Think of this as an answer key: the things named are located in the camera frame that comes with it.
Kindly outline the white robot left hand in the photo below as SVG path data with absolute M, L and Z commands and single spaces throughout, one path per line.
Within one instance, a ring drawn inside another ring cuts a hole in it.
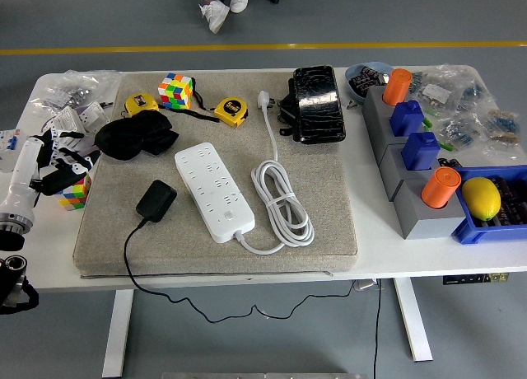
M 76 152 L 60 141 L 84 137 L 80 132 L 50 129 L 26 140 L 12 173 L 7 197 L 1 202 L 3 231 L 26 234 L 33 226 L 33 208 L 40 194 L 57 194 L 88 175 L 100 157 L 100 150 L 91 146 Z

